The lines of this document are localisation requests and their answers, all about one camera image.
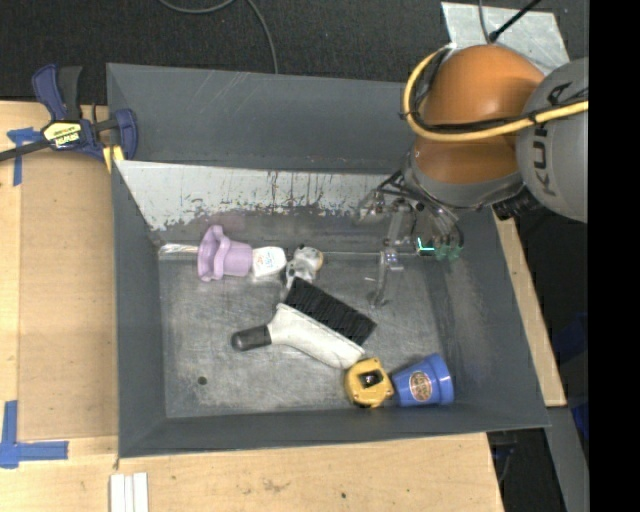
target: white plastic piece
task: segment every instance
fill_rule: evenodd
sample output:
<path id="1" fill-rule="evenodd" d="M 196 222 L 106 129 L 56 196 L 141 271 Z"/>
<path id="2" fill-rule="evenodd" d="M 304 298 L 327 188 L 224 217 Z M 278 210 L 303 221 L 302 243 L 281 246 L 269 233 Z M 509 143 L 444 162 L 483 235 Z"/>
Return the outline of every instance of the white plastic piece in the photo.
<path id="1" fill-rule="evenodd" d="M 149 512 L 149 487 L 146 473 L 111 475 L 110 512 Z"/>
<path id="2" fill-rule="evenodd" d="M 259 247 L 253 250 L 253 275 L 264 277 L 280 272 L 287 264 L 287 255 L 280 247 Z"/>
<path id="3" fill-rule="evenodd" d="M 333 368 L 351 368 L 364 355 L 360 345 L 286 304 L 278 304 L 267 328 L 272 344 L 297 348 Z"/>
<path id="4" fill-rule="evenodd" d="M 313 247 L 300 246 L 293 252 L 293 259 L 306 263 L 315 272 L 320 270 L 324 262 L 324 254 Z"/>
<path id="5" fill-rule="evenodd" d="M 111 512 L 126 512 L 124 487 L 124 475 L 111 475 L 109 478 L 109 510 Z"/>
<path id="6" fill-rule="evenodd" d="M 299 277 L 309 283 L 313 283 L 316 273 L 324 263 L 324 254 L 313 247 L 301 245 L 293 252 L 293 259 L 287 263 L 285 275 L 286 288 L 291 289 L 294 278 Z"/>
<path id="7" fill-rule="evenodd" d="M 198 254 L 197 245 L 183 245 L 183 244 L 164 244 L 160 247 L 160 254 L 174 254 L 174 253 L 189 253 Z"/>

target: purple plastic cup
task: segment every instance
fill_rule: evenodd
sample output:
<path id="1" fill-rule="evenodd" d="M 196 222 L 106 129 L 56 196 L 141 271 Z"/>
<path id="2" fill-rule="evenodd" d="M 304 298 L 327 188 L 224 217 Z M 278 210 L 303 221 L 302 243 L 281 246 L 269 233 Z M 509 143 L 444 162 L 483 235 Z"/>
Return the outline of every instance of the purple plastic cup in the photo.
<path id="1" fill-rule="evenodd" d="M 253 265 L 253 249 L 249 244 L 225 236 L 222 226 L 207 229 L 198 246 L 198 277 L 209 282 L 222 276 L 246 276 Z"/>

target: blue container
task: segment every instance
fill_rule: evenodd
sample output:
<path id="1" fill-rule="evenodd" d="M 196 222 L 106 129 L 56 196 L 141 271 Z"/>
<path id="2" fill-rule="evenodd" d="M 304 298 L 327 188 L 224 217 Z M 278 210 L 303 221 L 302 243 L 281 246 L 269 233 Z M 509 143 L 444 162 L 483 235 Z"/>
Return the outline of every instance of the blue container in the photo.
<path id="1" fill-rule="evenodd" d="M 453 402 L 451 374 L 439 354 L 431 354 L 419 363 L 393 374 L 391 380 L 400 407 Z"/>

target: black handle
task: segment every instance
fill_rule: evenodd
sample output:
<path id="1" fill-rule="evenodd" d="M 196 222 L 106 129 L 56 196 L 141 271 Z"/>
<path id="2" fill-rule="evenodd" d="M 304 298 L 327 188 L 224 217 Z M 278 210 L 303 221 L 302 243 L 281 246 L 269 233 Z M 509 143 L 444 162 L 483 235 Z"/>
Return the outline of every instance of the black handle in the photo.
<path id="1" fill-rule="evenodd" d="M 239 352 L 267 345 L 271 345 L 271 335 L 266 325 L 238 331 L 231 336 L 231 346 Z"/>

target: white bottle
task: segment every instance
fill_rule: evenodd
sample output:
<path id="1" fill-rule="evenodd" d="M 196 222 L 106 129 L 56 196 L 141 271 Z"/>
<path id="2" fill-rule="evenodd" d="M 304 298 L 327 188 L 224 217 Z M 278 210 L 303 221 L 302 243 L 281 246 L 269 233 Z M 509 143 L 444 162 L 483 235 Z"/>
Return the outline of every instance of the white bottle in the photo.
<path id="1" fill-rule="evenodd" d="M 255 277 L 280 272 L 287 264 L 287 255 L 280 247 L 259 247 L 253 250 L 252 271 Z"/>

